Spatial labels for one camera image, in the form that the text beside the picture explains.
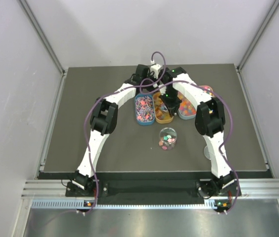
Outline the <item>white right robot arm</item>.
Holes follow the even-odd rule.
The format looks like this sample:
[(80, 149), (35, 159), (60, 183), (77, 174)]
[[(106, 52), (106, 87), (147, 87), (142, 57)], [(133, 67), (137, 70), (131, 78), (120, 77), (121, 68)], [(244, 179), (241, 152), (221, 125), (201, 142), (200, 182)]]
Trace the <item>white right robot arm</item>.
[(195, 127), (206, 142), (213, 175), (205, 187), (219, 196), (224, 195), (229, 191), (235, 176), (226, 161), (223, 145), (226, 122), (223, 102), (198, 86), (181, 67), (173, 70), (166, 68), (160, 76), (162, 85), (159, 88), (165, 88), (160, 98), (171, 116), (179, 110), (181, 104), (178, 93), (181, 93), (196, 109)]

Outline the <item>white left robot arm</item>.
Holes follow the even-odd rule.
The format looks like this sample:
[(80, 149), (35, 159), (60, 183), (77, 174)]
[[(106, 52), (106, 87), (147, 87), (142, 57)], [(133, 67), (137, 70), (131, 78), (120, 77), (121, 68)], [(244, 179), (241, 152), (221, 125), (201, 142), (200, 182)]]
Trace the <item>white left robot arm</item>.
[(95, 168), (103, 145), (117, 125), (118, 109), (134, 98), (140, 89), (153, 90), (158, 87), (162, 66), (151, 61), (151, 66), (138, 65), (133, 76), (115, 92), (101, 96), (88, 112), (84, 125), (90, 122), (90, 133), (85, 132), (86, 152), (78, 166), (72, 182), (83, 196), (99, 188)]

